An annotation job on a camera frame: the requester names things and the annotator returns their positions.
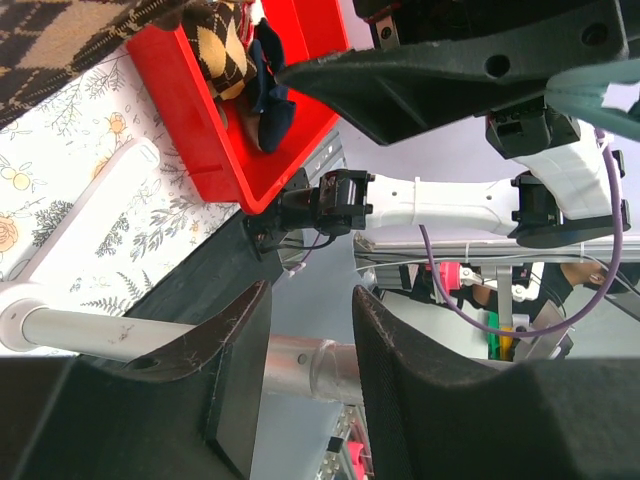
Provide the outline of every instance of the floral tablecloth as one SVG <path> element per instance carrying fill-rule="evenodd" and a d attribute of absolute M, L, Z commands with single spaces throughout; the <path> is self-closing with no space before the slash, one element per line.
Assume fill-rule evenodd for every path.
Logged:
<path fill-rule="evenodd" d="M 0 132 L 0 281 L 17 277 L 109 158 L 141 136 L 160 149 L 160 166 L 114 225 L 95 219 L 105 231 L 95 262 L 83 270 L 68 259 L 77 311 L 122 315 L 237 210 L 200 201 L 119 50 Z"/>

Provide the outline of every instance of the metal pole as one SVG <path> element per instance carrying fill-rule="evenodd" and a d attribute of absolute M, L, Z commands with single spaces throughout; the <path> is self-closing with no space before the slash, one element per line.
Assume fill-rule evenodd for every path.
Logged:
<path fill-rule="evenodd" d="M 192 325 L 39 308 L 22 334 L 35 345 L 129 362 L 181 337 Z"/>
<path fill-rule="evenodd" d="M 362 405 L 355 345 L 271 335 L 263 389 L 325 402 Z"/>

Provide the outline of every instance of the pink object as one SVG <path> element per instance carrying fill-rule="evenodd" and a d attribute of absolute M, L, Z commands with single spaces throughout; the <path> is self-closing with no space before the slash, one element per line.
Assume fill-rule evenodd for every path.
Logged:
<path fill-rule="evenodd" d="M 356 473 L 358 480 L 363 480 L 367 472 L 364 469 L 364 463 L 362 462 L 362 452 L 364 451 L 364 445 L 358 442 L 349 442 L 349 453 L 351 454 L 351 462 L 353 463 L 353 469 Z"/>
<path fill-rule="evenodd" d="M 460 290 L 460 264 L 457 262 L 442 262 L 440 264 L 440 279 L 447 295 L 452 290 Z"/>

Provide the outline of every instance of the yellow object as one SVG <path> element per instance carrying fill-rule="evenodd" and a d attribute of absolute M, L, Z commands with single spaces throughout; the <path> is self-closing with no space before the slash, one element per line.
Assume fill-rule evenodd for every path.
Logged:
<path fill-rule="evenodd" d="M 500 330 L 510 332 L 512 329 L 501 328 Z M 509 358 L 509 350 L 511 350 L 511 345 L 513 345 L 513 338 L 500 336 L 500 360 L 506 362 L 511 361 L 511 359 Z"/>
<path fill-rule="evenodd" d="M 26 190 L 31 185 L 31 179 L 24 173 L 18 173 L 13 177 L 13 187 L 17 190 Z"/>

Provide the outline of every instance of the checkered fabric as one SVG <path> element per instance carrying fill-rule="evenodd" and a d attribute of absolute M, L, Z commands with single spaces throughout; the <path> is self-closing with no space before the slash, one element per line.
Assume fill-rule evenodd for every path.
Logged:
<path fill-rule="evenodd" d="M 240 3 L 228 1 L 201 0 L 184 10 L 182 27 L 214 98 L 236 98 L 256 76 L 243 44 L 244 16 Z"/>
<path fill-rule="evenodd" d="M 0 0 L 0 129 L 188 0 Z"/>

